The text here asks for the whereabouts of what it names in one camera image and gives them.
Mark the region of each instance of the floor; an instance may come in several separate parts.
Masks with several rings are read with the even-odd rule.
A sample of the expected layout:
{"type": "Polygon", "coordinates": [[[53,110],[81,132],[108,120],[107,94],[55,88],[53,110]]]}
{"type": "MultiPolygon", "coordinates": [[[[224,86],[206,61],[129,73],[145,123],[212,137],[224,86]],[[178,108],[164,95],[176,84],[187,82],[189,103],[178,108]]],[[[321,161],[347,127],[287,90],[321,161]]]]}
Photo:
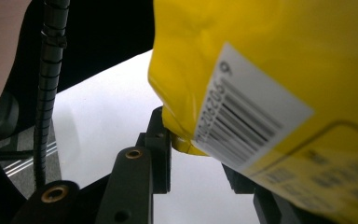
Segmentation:
{"type": "MultiPolygon", "coordinates": [[[[30,150],[33,148],[34,128],[25,130],[18,135],[17,150],[30,150]]],[[[0,150],[10,144],[12,139],[0,142],[0,150]]],[[[34,193],[34,170],[33,159],[20,161],[1,161],[2,168],[9,176],[13,184],[19,189],[24,197],[29,198],[34,193]]],[[[48,137],[48,155],[46,158],[46,180],[47,183],[60,180],[61,170],[55,142],[54,128],[50,127],[48,137]]]]}

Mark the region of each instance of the white surface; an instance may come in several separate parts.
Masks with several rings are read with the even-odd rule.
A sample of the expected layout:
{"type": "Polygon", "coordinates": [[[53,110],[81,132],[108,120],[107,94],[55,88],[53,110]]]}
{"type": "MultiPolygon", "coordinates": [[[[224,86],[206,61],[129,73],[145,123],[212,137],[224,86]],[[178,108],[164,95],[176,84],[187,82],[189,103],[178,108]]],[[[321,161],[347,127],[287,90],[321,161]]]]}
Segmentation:
{"type": "MultiPolygon", "coordinates": [[[[151,51],[61,92],[53,114],[62,179],[81,188],[109,174],[161,101],[147,83],[151,51]]],[[[213,158],[172,152],[172,191],[155,195],[155,224],[258,223],[253,195],[235,195],[213,158]]]]}

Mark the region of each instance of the yellow bag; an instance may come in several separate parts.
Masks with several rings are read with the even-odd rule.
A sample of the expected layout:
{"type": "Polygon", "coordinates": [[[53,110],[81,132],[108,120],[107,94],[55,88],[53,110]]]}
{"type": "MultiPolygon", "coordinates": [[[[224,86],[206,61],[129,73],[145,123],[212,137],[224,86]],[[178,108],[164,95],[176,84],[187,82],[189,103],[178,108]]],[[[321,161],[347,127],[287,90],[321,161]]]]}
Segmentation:
{"type": "Polygon", "coordinates": [[[173,145],[358,223],[358,1],[155,0],[173,145]]]}

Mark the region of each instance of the cable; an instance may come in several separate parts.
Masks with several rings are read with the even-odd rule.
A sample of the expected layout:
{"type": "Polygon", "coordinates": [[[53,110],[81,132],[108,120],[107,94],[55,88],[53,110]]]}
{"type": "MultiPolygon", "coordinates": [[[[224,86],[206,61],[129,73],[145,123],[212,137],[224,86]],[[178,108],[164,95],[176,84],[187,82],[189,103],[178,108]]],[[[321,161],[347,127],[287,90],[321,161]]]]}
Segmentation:
{"type": "Polygon", "coordinates": [[[42,51],[39,70],[36,118],[34,126],[34,182],[40,189],[46,184],[46,148],[53,114],[62,52],[66,48],[65,27],[70,0],[45,0],[42,51]]]}

